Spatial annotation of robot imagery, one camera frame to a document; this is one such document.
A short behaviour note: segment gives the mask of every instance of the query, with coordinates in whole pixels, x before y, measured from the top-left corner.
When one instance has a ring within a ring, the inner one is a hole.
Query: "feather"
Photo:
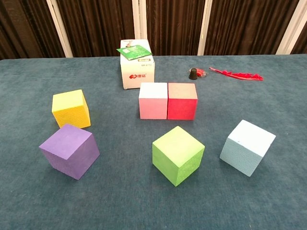
[[[259,74],[255,73],[233,73],[231,71],[227,71],[227,70],[218,70],[218,69],[214,69],[212,67],[209,67],[209,69],[211,69],[214,72],[217,73],[221,73],[224,74],[228,77],[232,77],[232,78],[236,78],[236,79],[240,79],[240,80],[250,80],[250,81],[263,81],[263,77],[260,76]]]

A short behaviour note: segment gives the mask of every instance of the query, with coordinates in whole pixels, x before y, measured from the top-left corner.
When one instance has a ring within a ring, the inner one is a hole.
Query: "black thimble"
[[[191,69],[189,78],[192,79],[192,80],[197,79],[196,69]]]

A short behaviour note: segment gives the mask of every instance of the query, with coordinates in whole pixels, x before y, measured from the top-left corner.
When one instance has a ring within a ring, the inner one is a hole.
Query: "green cube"
[[[153,142],[153,165],[178,186],[201,164],[205,146],[177,126]]]

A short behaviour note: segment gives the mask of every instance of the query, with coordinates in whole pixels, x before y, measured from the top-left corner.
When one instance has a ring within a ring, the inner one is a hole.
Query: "light blue cube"
[[[251,176],[275,135],[242,120],[228,136],[220,158],[246,176]]]

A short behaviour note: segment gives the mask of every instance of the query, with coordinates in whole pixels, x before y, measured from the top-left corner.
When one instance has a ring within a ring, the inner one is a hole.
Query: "curtain fold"
[[[74,57],[118,56],[120,41],[134,39],[131,0],[58,0]]]
[[[154,55],[197,55],[205,0],[146,0]]]
[[[307,23],[298,37],[291,54],[307,54]]]
[[[65,57],[46,1],[0,1],[0,59]]]
[[[275,54],[299,0],[213,0],[204,55]]]

